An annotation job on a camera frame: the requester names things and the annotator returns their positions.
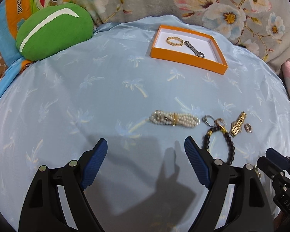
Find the gold metal wristwatch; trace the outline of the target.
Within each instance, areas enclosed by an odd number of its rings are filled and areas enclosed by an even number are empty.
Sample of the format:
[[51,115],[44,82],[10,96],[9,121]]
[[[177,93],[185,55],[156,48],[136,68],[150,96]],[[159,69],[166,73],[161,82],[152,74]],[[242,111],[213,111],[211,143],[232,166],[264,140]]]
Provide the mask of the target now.
[[247,117],[247,114],[244,111],[242,111],[239,114],[238,118],[234,122],[231,123],[231,129],[229,133],[232,137],[235,137],[239,133],[242,132],[242,127],[244,125],[246,117]]

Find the silver metal wristwatch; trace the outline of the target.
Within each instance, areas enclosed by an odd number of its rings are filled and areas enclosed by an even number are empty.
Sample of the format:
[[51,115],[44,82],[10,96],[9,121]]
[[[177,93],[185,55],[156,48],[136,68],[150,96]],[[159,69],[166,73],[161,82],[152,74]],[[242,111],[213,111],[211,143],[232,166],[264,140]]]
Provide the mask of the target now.
[[204,53],[196,50],[189,41],[184,41],[184,44],[197,56],[200,58],[205,58]]

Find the gold chain bangle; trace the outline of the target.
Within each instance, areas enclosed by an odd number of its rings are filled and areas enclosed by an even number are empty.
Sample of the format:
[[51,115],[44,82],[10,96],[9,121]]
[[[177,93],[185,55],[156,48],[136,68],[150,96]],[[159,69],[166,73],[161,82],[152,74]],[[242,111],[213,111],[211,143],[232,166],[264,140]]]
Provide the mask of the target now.
[[169,36],[166,39],[166,43],[170,46],[181,47],[184,45],[184,40],[179,37]]

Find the small gold hoop earring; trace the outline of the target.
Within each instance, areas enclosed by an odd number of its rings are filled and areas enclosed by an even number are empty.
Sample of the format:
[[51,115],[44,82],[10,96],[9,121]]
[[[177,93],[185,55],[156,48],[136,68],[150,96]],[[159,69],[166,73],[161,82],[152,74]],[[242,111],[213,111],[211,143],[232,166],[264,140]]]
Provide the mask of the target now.
[[249,123],[244,125],[244,129],[247,133],[252,133],[252,126]]

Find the rose gold hoop earring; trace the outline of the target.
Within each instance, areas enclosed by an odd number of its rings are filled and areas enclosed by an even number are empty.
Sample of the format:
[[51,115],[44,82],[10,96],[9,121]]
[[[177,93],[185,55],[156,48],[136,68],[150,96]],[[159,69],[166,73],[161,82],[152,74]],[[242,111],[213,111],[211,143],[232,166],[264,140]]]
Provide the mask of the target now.
[[226,126],[226,123],[225,123],[225,121],[222,118],[217,118],[215,120],[215,123],[219,127],[225,127]]

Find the light blue palm-print cloth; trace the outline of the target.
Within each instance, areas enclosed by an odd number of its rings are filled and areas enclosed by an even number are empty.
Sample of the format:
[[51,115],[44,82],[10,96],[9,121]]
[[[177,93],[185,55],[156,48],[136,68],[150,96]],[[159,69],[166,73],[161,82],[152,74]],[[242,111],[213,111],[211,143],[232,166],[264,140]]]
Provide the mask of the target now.
[[155,125],[156,110],[222,118],[241,112],[252,132],[233,139],[235,166],[255,164],[268,148],[290,156],[290,99],[281,79],[248,50],[211,35],[224,75],[153,59],[160,25],[174,16],[107,24],[88,41],[28,67],[0,99],[0,212],[18,227],[24,198],[41,165],[58,168],[101,138],[108,153],[86,197],[105,231],[187,231],[206,197],[184,152],[193,129]]

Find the orange shallow cardboard box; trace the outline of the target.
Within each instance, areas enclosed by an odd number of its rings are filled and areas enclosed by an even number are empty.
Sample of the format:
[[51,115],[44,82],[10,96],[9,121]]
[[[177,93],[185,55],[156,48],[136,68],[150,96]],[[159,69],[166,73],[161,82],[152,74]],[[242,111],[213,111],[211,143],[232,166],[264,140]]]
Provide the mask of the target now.
[[[192,46],[204,53],[205,58],[197,57],[185,44],[181,47],[166,43],[169,36],[189,41]],[[151,47],[152,58],[187,64],[218,74],[225,74],[228,64],[214,37],[195,30],[161,25]]]

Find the grey floral blanket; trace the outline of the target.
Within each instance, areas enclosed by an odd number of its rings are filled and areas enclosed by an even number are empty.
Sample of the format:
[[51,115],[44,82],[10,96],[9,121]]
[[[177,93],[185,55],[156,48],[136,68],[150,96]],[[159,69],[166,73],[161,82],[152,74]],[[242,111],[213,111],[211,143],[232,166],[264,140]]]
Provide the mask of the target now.
[[265,61],[275,72],[290,62],[288,0],[57,0],[86,9],[95,26],[173,15],[222,34]]

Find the green plush pillow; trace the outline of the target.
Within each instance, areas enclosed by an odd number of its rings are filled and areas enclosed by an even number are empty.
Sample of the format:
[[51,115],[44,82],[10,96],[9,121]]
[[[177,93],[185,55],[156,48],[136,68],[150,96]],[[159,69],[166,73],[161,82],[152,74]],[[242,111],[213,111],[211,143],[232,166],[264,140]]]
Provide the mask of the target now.
[[93,20],[84,8],[66,3],[44,8],[21,25],[17,50],[31,61],[50,57],[92,37]]

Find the colourful printed bedsheet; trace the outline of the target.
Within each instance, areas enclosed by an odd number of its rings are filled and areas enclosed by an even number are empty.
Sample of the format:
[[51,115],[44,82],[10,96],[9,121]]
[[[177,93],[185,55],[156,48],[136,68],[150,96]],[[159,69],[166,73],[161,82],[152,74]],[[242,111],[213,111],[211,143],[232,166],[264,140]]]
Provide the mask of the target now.
[[57,4],[57,0],[2,0],[0,3],[0,98],[11,82],[32,61],[16,48],[16,35],[33,13]]

